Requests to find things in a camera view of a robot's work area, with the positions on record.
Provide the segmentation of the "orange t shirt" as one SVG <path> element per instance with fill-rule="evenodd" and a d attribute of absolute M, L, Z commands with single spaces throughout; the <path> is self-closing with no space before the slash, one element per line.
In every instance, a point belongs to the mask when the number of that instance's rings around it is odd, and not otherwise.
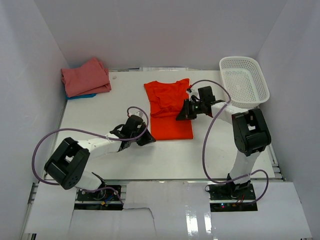
<path fill-rule="evenodd" d="M 150 130 L 157 141 L 191 140 L 194 138 L 190 120 L 177 121 L 176 117 L 188 99 L 190 80 L 174 83 L 152 81 L 144 84 L 150 104 Z"/>

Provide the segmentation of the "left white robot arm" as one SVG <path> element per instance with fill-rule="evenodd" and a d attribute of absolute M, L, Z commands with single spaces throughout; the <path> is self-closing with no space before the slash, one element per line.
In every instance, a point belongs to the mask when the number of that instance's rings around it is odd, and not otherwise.
<path fill-rule="evenodd" d="M 90 196 L 99 200 L 105 196 L 103 179 L 93 172 L 85 171 L 89 160 L 110 153 L 118 153 L 136 143 L 142 147 L 156 142 L 146 123 L 138 115 L 130 116 L 103 137 L 76 141 L 65 138 L 53 152 L 44 170 L 65 190 L 79 188 L 88 190 Z"/>

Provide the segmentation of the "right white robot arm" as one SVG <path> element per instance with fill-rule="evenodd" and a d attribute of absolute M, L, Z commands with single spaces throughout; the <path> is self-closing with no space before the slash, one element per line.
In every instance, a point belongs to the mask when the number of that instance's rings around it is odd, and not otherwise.
<path fill-rule="evenodd" d="M 233 106 L 230 99 L 228 101 L 217 100 L 210 86 L 201 87 L 197 91 L 189 87 L 186 92 L 189 98 L 184 100 L 182 109 L 175 120 L 195 120 L 200 114 L 212 118 L 202 145 L 202 168 L 209 181 L 227 185 L 226 195 L 236 200 L 251 184 L 255 162 L 272 141 L 264 115 L 259 108 L 239 108 Z M 237 148 L 233 167 L 225 181 L 216 181 L 211 178 L 205 164 L 208 137 L 217 119 L 232 125 L 233 140 Z"/>

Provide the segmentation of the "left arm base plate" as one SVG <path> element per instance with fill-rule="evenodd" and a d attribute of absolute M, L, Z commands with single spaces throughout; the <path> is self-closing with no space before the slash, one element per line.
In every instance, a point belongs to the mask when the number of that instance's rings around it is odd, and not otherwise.
<path fill-rule="evenodd" d="M 120 202 L 122 186 L 107 185 L 107 187 L 108 189 L 97 192 L 78 190 L 74 209 L 86 211 L 121 211 L 123 209 L 123 204 Z"/>

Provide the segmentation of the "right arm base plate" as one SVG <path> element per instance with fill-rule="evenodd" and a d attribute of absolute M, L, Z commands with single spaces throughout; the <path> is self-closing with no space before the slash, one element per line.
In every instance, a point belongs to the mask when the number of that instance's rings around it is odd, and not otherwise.
<path fill-rule="evenodd" d="M 249 187 L 232 192 L 226 184 L 208 184 L 204 190 L 209 193 L 212 213 L 257 212 L 256 194 L 251 183 Z"/>

